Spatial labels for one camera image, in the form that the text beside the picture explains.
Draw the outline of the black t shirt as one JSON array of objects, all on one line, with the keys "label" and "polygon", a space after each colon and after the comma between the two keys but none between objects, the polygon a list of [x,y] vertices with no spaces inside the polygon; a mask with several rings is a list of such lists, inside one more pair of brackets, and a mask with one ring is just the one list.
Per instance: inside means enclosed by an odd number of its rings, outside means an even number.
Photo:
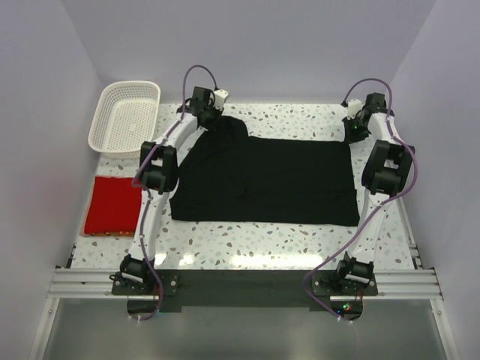
[{"label": "black t shirt", "polygon": [[169,204],[175,221],[359,223],[346,143],[255,137],[231,116],[187,152]]}]

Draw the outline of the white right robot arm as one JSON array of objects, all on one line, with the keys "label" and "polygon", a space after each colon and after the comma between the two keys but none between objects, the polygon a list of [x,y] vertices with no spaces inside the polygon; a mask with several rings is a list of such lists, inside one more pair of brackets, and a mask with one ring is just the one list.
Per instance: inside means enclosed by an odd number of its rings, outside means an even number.
[{"label": "white right robot arm", "polygon": [[372,93],[365,102],[351,100],[343,105],[347,108],[343,119],[346,142],[375,140],[361,174],[364,203],[358,229],[334,276],[336,290],[349,295],[360,285],[367,287],[373,282],[380,230],[392,200],[405,188],[414,148],[402,143],[383,94]]}]

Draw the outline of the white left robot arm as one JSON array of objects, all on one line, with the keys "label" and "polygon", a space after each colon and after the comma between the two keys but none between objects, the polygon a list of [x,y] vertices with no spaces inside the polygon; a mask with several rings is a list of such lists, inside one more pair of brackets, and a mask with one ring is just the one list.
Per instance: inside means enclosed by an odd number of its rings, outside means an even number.
[{"label": "white left robot arm", "polygon": [[179,180],[179,149],[198,128],[211,128],[220,119],[229,96],[224,89],[195,87],[165,132],[141,146],[139,169],[132,181],[142,191],[139,218],[133,244],[120,265],[120,275],[139,294],[155,287],[156,235],[164,206]]}]

